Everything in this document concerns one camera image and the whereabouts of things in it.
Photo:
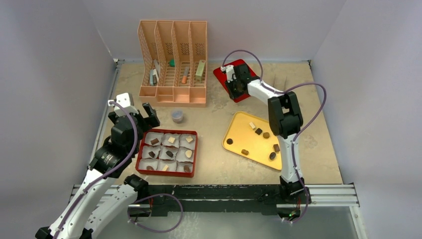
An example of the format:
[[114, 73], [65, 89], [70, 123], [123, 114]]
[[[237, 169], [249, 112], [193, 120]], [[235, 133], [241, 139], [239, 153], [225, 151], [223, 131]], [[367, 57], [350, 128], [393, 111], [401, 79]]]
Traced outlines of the red lid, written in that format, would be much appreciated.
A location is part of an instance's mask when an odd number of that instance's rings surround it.
[[[257, 74], [249, 67], [249, 65], [243, 60], [243, 59], [237, 59], [235, 61], [232, 61], [230, 63], [226, 63], [225, 65], [233, 65], [233, 66], [239, 66], [239, 65], [247, 65], [248, 69], [250, 71], [250, 74], [252, 76], [253, 80], [258, 79], [259, 77], [257, 76]], [[229, 93], [229, 90], [227, 88], [227, 86], [225, 85], [225, 81], [226, 81], [226, 74], [224, 72], [221, 71], [220, 67], [216, 68], [213, 70], [213, 74], [214, 76], [217, 78], [217, 80], [219, 81], [219, 83], [221, 84], [221, 86], [224, 88], [224, 90]], [[237, 98], [235, 98], [233, 101], [235, 103], [239, 103], [247, 98], [249, 98], [250, 96], [248, 94], [243, 94]]]

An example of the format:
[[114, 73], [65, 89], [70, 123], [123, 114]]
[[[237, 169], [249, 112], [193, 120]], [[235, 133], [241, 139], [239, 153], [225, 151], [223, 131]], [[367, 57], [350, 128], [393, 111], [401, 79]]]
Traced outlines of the brown chocolate piece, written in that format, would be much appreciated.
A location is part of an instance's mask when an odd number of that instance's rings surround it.
[[160, 142], [160, 140], [159, 140], [159, 139], [157, 139], [157, 138], [155, 138], [155, 139], [153, 139], [153, 140], [151, 140], [151, 141], [150, 141], [151, 145], [156, 145], [156, 144], [158, 144], [159, 142]]

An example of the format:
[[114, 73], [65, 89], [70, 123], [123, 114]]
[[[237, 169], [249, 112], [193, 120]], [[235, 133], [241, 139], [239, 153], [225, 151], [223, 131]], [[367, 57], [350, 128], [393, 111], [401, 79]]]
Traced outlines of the metal tongs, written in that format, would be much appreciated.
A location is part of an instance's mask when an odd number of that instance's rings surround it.
[[287, 89], [287, 80], [288, 76], [286, 75], [274, 75], [273, 87], [280, 91], [285, 91]]

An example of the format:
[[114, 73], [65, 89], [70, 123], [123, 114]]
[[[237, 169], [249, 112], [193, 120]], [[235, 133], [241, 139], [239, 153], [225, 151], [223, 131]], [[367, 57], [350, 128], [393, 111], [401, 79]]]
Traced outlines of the white chocolate oval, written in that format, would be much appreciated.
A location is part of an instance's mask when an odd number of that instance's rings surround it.
[[193, 155], [193, 152], [192, 152], [191, 150], [187, 150], [187, 151], [185, 152], [185, 155], [186, 155], [186, 157], [187, 157], [187, 158], [191, 158], [191, 157], [192, 157], [192, 155]]

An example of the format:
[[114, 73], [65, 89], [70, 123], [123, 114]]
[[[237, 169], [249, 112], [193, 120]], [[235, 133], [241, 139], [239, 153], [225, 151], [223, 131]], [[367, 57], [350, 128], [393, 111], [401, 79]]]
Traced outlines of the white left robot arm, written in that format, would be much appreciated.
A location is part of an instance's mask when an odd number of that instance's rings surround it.
[[94, 153], [85, 178], [66, 209], [50, 226], [41, 227], [35, 238], [92, 239], [98, 229], [90, 226], [90, 220], [98, 202], [139, 152], [144, 133], [160, 125], [156, 110], [149, 103], [142, 105], [148, 114], [145, 118], [132, 103], [123, 106], [110, 100], [108, 104], [115, 107], [108, 114], [113, 123], [110, 135]]

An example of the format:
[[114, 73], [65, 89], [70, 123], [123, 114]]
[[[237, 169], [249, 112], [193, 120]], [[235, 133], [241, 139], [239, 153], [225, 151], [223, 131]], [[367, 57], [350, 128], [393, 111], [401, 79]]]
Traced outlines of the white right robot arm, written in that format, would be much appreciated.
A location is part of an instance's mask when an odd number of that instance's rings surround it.
[[303, 116], [294, 92], [282, 92], [266, 84], [261, 77], [252, 76], [248, 65], [223, 65], [219, 70], [229, 97], [238, 100], [244, 95], [255, 97], [268, 107], [269, 126], [277, 137], [281, 150], [280, 198], [294, 201], [306, 190], [300, 169], [299, 148], [296, 146], [303, 126]]

